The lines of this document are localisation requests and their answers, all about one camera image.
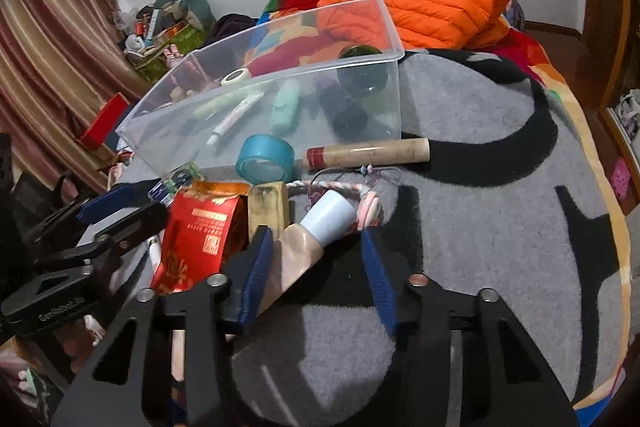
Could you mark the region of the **blue staples box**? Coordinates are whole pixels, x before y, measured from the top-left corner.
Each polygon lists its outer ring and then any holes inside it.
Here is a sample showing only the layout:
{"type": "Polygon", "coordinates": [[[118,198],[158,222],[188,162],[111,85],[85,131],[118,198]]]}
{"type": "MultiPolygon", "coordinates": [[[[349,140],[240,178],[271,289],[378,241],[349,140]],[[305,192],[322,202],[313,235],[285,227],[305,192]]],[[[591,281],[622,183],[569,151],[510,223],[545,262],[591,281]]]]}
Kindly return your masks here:
{"type": "Polygon", "coordinates": [[[176,192],[175,184],[169,180],[160,180],[152,186],[148,192],[148,197],[153,202],[159,202],[169,208],[174,202],[176,192]]]}

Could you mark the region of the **green flower tin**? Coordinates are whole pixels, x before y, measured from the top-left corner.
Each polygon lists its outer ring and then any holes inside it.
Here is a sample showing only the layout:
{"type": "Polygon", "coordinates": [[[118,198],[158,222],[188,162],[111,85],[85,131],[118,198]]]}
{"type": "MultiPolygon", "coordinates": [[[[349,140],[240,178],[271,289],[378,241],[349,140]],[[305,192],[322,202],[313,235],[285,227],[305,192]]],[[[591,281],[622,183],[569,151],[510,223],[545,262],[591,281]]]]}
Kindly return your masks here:
{"type": "Polygon", "coordinates": [[[190,186],[194,181],[203,181],[204,179],[203,171],[194,162],[189,161],[167,173],[163,184],[168,193],[174,195],[181,187],[190,186]]]}

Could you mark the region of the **red snack packet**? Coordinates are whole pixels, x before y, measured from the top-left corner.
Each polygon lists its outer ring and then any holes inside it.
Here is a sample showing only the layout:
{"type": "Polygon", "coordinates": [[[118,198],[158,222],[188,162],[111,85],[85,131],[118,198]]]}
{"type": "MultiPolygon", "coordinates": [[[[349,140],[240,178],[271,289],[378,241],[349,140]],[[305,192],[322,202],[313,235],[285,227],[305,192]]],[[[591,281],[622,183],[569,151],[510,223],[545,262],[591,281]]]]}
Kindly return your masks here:
{"type": "Polygon", "coordinates": [[[245,248],[249,189],[242,182],[200,180],[180,188],[169,208],[153,291],[187,291],[245,248]]]}

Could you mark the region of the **wooden block stamp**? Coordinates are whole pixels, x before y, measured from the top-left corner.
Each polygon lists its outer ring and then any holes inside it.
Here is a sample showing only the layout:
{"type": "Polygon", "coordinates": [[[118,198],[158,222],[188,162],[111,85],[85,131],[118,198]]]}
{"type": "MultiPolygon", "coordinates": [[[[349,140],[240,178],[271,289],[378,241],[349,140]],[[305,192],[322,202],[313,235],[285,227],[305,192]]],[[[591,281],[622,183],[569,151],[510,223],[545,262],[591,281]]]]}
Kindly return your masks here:
{"type": "Polygon", "coordinates": [[[288,188],[282,181],[253,185],[247,194],[248,237],[252,239],[263,225],[273,238],[280,239],[291,224],[288,188]]]}

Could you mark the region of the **beige tube with white cap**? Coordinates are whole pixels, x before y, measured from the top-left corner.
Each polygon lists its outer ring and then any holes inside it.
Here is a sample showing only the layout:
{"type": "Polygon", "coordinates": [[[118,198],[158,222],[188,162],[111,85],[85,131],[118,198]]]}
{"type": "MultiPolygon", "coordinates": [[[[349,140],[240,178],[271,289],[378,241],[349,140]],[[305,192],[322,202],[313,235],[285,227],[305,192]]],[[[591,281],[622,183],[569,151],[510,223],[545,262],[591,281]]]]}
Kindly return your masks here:
{"type": "Polygon", "coordinates": [[[327,191],[274,242],[273,258],[258,313],[265,312],[322,257],[326,246],[352,231],[357,213],[337,191],[327,191]]]}

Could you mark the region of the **blue tape roll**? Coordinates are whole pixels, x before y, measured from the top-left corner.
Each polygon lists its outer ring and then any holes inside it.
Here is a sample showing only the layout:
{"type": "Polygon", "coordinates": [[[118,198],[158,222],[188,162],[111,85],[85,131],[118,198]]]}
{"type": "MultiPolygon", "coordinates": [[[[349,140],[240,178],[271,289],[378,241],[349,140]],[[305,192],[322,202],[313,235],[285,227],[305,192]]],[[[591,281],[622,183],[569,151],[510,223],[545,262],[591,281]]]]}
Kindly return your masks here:
{"type": "Polygon", "coordinates": [[[250,135],[240,148],[236,173],[250,184],[292,180],[295,153],[283,139],[271,134],[250,135]]]}

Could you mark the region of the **pale green tube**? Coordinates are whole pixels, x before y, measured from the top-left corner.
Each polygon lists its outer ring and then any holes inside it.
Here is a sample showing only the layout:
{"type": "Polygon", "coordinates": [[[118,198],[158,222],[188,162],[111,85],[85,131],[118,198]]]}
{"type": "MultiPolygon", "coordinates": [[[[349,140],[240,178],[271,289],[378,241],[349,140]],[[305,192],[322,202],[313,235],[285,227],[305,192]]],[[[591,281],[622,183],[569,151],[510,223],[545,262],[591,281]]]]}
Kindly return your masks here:
{"type": "Polygon", "coordinates": [[[194,109],[193,116],[196,119],[206,120],[220,110],[227,110],[229,107],[238,105],[245,97],[246,94],[243,92],[231,92],[210,98],[194,109]]]}

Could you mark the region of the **white cream tube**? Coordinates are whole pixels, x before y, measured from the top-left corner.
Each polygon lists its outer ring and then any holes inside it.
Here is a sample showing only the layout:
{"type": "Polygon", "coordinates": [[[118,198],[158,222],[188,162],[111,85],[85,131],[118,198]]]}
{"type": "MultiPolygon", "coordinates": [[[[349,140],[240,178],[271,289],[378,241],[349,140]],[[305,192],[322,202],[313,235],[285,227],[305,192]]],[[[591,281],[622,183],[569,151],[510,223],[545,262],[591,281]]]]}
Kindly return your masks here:
{"type": "Polygon", "coordinates": [[[229,114],[224,116],[224,118],[218,122],[217,126],[212,131],[212,134],[209,135],[206,145],[215,146],[263,97],[264,94],[262,92],[255,92],[243,98],[243,100],[239,102],[229,114]]]}

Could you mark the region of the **beige cylinder with red band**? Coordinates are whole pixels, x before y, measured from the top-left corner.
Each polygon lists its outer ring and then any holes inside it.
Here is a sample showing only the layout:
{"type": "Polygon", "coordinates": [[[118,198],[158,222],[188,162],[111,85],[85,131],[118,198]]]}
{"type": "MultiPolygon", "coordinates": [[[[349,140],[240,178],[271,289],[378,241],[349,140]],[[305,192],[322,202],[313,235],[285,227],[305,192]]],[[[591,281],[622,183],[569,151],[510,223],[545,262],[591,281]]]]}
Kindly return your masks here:
{"type": "Polygon", "coordinates": [[[318,171],[324,168],[408,165],[430,160],[430,141],[416,138],[311,147],[303,156],[303,165],[310,171],[318,171]]]}

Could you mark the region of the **white tape roll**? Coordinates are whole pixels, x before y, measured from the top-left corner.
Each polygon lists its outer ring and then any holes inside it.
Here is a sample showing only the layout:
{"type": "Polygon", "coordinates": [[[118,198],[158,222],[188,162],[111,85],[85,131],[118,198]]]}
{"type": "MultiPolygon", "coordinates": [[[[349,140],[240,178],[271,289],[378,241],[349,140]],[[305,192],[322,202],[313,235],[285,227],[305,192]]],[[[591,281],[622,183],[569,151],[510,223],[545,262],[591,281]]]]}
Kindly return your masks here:
{"type": "Polygon", "coordinates": [[[230,84],[239,83],[252,78],[252,74],[247,68],[235,69],[233,72],[229,72],[224,78],[220,80],[221,87],[230,86],[230,84]]]}

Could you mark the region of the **clear plastic bin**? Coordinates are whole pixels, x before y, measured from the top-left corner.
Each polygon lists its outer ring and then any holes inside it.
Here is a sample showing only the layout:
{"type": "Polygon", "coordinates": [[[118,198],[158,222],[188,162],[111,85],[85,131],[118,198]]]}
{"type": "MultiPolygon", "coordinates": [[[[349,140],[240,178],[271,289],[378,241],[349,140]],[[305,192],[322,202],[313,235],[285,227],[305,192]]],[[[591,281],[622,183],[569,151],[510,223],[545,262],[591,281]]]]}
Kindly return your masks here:
{"type": "Polygon", "coordinates": [[[405,51],[383,0],[355,0],[297,12],[243,30],[189,53],[163,75],[120,123],[116,132],[157,176],[192,161],[203,170],[230,168],[243,142],[253,134],[271,134],[293,147],[302,158],[311,147],[366,141],[397,140],[401,109],[398,66],[405,51]],[[367,44],[381,54],[341,58],[346,46],[367,44]],[[367,98],[352,99],[368,114],[357,138],[341,139],[332,130],[318,100],[316,80],[336,80],[337,71],[359,65],[384,64],[386,88],[367,98]],[[235,69],[247,68],[252,78],[221,87],[235,69]],[[270,131],[274,97],[282,83],[300,87],[297,124],[286,135],[270,131]],[[201,120],[194,109],[210,98],[231,92],[264,97],[215,145],[209,135],[235,106],[201,120]]]}

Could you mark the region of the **green pump bottle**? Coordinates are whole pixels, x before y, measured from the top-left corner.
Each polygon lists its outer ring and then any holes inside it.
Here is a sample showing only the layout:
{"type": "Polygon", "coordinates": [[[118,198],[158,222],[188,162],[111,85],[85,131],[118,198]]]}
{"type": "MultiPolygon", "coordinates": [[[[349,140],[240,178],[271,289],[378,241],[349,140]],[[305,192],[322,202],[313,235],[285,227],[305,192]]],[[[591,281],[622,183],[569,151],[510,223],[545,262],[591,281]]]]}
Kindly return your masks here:
{"type": "MultiPolygon", "coordinates": [[[[381,54],[382,51],[367,44],[346,46],[340,52],[341,58],[362,57],[381,54]]],[[[384,64],[359,65],[339,69],[337,79],[353,98],[367,98],[386,88],[388,74],[384,64]]]]}

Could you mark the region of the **grey and black blanket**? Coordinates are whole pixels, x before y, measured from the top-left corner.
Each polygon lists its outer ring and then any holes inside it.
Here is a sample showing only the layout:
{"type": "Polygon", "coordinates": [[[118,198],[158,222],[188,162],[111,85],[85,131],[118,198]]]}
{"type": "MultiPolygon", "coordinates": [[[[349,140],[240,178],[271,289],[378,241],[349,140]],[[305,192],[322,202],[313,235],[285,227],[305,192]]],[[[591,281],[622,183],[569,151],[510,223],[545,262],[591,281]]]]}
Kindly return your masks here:
{"type": "MultiPolygon", "coordinates": [[[[426,165],[375,185],[381,242],[447,289],[491,287],[552,367],[580,425],[597,424],[627,333],[617,204],[548,83],[490,53],[422,50],[399,66],[402,131],[426,165]]],[[[395,426],[405,355],[376,313],[360,237],[319,262],[235,343],[252,425],[395,426]]]]}

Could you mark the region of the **striped brown curtain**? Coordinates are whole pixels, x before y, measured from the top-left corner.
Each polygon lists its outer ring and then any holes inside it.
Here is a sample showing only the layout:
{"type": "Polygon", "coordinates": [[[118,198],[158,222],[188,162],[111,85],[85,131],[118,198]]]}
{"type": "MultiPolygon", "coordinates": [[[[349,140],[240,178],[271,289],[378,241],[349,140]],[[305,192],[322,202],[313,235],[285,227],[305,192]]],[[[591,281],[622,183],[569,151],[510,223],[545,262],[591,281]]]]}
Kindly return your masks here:
{"type": "Polygon", "coordinates": [[[116,0],[1,0],[1,129],[17,164],[44,185],[70,170],[101,193],[105,146],[81,135],[117,93],[149,90],[119,49],[116,0]]]}

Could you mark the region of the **grey green cushion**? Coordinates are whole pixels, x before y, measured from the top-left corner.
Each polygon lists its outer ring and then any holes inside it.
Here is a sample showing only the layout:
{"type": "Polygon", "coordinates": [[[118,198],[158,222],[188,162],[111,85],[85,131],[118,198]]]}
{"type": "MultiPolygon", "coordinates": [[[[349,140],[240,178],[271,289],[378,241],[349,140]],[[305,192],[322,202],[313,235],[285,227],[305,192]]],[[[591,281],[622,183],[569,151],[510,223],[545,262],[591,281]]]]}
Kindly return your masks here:
{"type": "Polygon", "coordinates": [[[171,14],[175,20],[186,20],[206,34],[216,23],[207,0],[155,0],[153,8],[171,14]]]}

